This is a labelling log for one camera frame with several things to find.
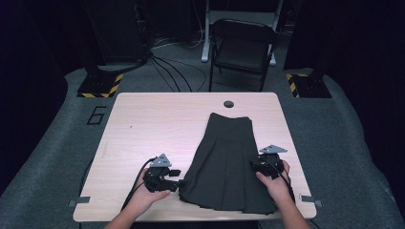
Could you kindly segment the hazard-striped black stand base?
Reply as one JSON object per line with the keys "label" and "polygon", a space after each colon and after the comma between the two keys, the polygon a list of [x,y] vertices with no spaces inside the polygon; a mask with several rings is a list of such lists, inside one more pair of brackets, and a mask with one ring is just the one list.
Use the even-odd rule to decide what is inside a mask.
{"label": "hazard-striped black stand base", "polygon": [[302,73],[288,73],[287,80],[294,97],[331,98],[323,79],[312,79],[309,75]]}
{"label": "hazard-striped black stand base", "polygon": [[77,90],[78,97],[112,97],[123,77],[121,71],[104,71],[99,67],[85,68],[86,77]]}

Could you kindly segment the dark upright panel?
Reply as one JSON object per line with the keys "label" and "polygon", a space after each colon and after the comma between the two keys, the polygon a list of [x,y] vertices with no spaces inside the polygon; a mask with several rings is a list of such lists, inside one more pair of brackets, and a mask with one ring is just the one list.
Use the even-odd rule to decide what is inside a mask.
{"label": "dark upright panel", "polygon": [[137,0],[83,0],[105,63],[146,62],[149,48]]}

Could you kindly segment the person's right hand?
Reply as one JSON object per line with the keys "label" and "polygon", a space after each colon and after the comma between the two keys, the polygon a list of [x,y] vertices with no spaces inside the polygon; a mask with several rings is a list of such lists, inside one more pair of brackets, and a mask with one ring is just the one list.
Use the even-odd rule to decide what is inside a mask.
{"label": "person's right hand", "polygon": [[288,176],[289,165],[284,160],[283,164],[284,164],[284,171],[282,172],[282,175],[275,179],[272,179],[271,177],[266,177],[259,172],[256,173],[256,177],[266,186],[266,189],[269,195],[274,200],[276,206],[278,201],[285,198],[290,198],[294,202],[289,191],[290,186],[290,179]]}

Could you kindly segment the black pleated skirt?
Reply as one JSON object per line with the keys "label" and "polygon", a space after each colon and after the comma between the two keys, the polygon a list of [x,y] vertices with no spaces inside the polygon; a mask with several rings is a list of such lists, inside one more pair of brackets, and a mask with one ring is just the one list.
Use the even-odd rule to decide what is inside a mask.
{"label": "black pleated skirt", "polygon": [[250,163],[258,158],[252,121],[211,114],[180,199],[202,208],[269,215],[276,205]]}

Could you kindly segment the black folding chair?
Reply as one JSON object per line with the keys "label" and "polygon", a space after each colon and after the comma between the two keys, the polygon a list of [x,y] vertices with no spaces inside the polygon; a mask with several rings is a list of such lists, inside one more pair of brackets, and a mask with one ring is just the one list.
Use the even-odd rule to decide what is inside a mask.
{"label": "black folding chair", "polygon": [[236,19],[219,19],[211,27],[211,60],[208,90],[217,68],[260,75],[263,90],[277,33],[268,25]]}

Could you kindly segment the person's left hand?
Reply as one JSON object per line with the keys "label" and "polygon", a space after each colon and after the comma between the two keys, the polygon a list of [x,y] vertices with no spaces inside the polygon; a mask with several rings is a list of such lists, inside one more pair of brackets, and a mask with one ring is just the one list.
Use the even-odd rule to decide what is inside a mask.
{"label": "person's left hand", "polygon": [[125,207],[125,212],[128,213],[132,219],[137,219],[144,214],[156,201],[167,198],[171,195],[171,192],[168,190],[151,193],[143,184],[143,176],[145,172],[146,169],[141,172],[136,185],[136,190]]}

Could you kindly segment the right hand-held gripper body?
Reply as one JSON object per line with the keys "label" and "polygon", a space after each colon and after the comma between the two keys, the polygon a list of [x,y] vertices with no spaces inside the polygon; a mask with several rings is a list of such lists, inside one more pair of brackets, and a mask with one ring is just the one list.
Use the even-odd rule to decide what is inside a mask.
{"label": "right hand-held gripper body", "polygon": [[286,152],[286,149],[276,145],[269,145],[260,150],[259,161],[263,164],[261,168],[264,169],[265,176],[277,178],[282,174],[284,164],[279,154]]}

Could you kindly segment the black curtain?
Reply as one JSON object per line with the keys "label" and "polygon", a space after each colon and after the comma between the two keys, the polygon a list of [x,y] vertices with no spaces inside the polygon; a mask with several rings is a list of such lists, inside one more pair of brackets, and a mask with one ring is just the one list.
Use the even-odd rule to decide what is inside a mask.
{"label": "black curtain", "polygon": [[285,68],[332,78],[405,208],[405,0],[303,0]]}
{"label": "black curtain", "polygon": [[45,134],[79,68],[61,0],[0,0],[0,195]]}

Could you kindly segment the grey table edge bracket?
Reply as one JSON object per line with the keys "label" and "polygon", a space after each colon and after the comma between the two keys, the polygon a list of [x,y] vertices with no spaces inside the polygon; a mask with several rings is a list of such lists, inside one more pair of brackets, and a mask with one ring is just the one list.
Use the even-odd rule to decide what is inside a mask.
{"label": "grey table edge bracket", "polygon": [[91,197],[78,197],[68,201],[68,207],[76,207],[78,203],[88,203]]}
{"label": "grey table edge bracket", "polygon": [[300,194],[299,198],[303,201],[303,202],[311,202],[313,203],[315,206],[317,207],[323,207],[323,202],[320,199],[317,199],[315,197],[312,196],[306,196],[306,195],[302,195]]}

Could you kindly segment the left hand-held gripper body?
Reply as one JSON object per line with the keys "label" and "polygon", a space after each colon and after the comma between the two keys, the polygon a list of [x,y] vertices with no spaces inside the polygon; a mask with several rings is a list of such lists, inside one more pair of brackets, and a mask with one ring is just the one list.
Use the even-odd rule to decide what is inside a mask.
{"label": "left hand-held gripper body", "polygon": [[165,177],[170,173],[171,162],[165,154],[153,159],[143,176],[143,183],[151,193],[172,190],[172,181]]}

